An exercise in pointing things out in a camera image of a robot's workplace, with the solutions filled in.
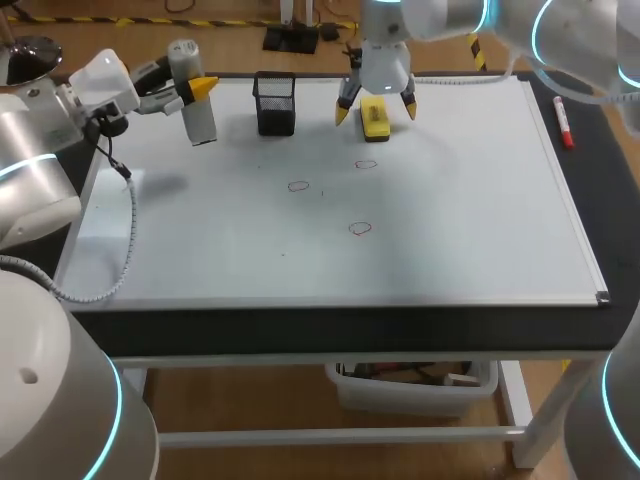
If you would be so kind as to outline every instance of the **red marker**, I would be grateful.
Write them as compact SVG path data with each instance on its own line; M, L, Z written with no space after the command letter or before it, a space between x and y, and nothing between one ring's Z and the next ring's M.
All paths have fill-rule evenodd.
M558 116L558 123L560 124L560 131L562 132L562 140L565 148L571 150L575 147L573 143L573 137L571 136L571 129L569 128L569 120L567 119L567 112L564 110L564 104L562 103L562 97L556 97L553 99L553 106L556 109L556 115Z

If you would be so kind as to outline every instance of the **plastic storage bin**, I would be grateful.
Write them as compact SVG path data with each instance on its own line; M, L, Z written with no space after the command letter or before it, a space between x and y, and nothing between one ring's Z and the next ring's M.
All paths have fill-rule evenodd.
M340 364L326 366L327 376L338 387L343 408L370 412L407 413L429 417L461 417L478 400L498 387L496 362L473 362L469 375L478 377L479 387L445 387L383 382L347 377L338 373Z
M296 77L290 72L257 72L253 79L258 133L288 137L296 126Z

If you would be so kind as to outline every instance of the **black mesh pencil holder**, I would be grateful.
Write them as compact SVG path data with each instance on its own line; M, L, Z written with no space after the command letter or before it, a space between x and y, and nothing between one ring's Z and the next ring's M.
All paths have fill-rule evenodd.
M288 137L296 126L296 76L290 72L257 72L253 96L258 112L258 133Z

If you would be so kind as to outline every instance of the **yellow sponge eraser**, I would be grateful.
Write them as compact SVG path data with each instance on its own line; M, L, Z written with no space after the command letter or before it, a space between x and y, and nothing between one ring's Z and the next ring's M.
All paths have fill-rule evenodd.
M386 142L391 136L391 124L387 117L384 97L363 97L360 100L360 115L364 139L367 142Z

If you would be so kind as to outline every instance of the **white cable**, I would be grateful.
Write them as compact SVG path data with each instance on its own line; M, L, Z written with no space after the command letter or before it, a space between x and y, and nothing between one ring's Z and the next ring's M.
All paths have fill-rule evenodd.
M131 266L131 258L133 255L133 250L136 244L136 236L138 229L138 199L136 196L136 189L131 178L127 179L127 187L129 189L129 194L131 196L131 231L129 236L129 249L127 251L127 257L124 262L124 267L122 268L122 273L118 278L118 281L115 283L110 290L102 293L101 295L96 295L95 297L75 297L73 295L69 295L64 292L58 285L55 284L49 275L44 273L42 269L34 265L33 263L27 262L26 260L22 260L21 258L16 257L8 257L6 255L0 255L0 267L12 267L19 268L20 270L26 271L32 275L34 275L46 288L48 288L51 293L53 293L57 298L61 300L66 300L71 303L94 303L109 298L124 284L124 281L127 278L127 274L129 273L129 267Z
M436 78L436 77L429 77L429 78L424 78L424 77L420 77L420 78L416 78L415 82L416 83L422 83L422 84L427 84L427 85L490 85L492 83L499 83L502 82L506 79L508 79L512 74L513 74L513 69L516 66L516 61L518 60L518 58L520 57L519 53L510 53L509 55L509 66L507 67L507 70L502 74L502 76L500 77L484 77L484 78L473 78L473 79L469 79L469 78L460 78L460 79L456 79L456 78Z
M576 92L575 90L567 87L563 87L555 80L552 80L549 75L542 69L543 65L534 58L528 58L529 64L535 72L538 79L544 83L547 88L555 91L558 95L567 97L576 102L586 103L589 105L609 105L612 103L629 103L640 101L640 92L620 93L618 95L610 95L607 97L594 97L593 95L587 95L585 93Z

